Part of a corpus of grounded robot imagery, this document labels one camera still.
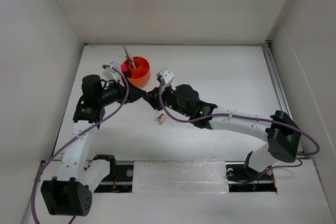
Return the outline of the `pink cap black highlighter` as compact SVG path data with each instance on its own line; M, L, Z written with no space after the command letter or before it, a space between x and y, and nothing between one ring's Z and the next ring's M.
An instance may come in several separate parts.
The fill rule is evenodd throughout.
M122 73L123 73L123 75L125 77L127 77L127 78L131 78L132 77L132 74L131 74L131 72L130 72L130 70L129 70L129 68L128 68L127 65L122 64L121 65L121 71L122 71Z

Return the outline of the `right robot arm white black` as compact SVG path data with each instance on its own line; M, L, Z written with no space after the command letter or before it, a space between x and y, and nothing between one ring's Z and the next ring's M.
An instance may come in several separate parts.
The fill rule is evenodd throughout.
M244 164L238 169L243 180L256 179L278 161L288 164L296 161L301 133L284 111L277 110L266 121L257 116L238 114L200 100L199 93L188 84L175 89L167 87L163 91L154 88L144 96L144 100L155 110L171 109L185 116L183 122L197 128L232 131L264 141L261 148L247 154Z

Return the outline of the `pink transparent pen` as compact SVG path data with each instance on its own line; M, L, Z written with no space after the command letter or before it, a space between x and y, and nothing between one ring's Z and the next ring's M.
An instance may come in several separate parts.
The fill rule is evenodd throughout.
M131 61L132 65L133 65L133 68L135 69L135 68L136 68L136 65L135 65L135 63L134 63L134 59L133 59L132 57L130 57L130 61Z

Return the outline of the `pink white mini stapler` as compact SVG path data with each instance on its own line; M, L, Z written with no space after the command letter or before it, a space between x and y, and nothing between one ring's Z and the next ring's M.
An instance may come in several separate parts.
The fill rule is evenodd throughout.
M168 118L169 116L165 113L160 113L157 117L156 117L156 121L158 122L158 124L162 125Z

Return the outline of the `black handled scissors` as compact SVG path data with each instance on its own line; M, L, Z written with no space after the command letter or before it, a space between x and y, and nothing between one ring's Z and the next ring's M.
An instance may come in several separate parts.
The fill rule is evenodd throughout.
M132 63L131 63L131 61L130 61L130 57L132 57L132 56L129 54L129 52L128 52L128 50L126 49L125 46L123 46L123 49L124 49L124 52L125 52L126 59L127 59L128 62L132 65Z

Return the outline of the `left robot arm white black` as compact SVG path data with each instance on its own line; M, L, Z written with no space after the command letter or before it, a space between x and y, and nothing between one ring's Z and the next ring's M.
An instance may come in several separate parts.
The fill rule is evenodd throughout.
M129 80L112 80L108 87L96 74L82 79L82 96L73 116L72 138L65 148L58 171L51 180L43 181L41 194L50 215L86 216L92 205L92 194L99 184L117 175L113 155L96 155L91 165L85 164L90 146L100 125L108 120L105 107L112 103L124 105L144 97L146 92Z

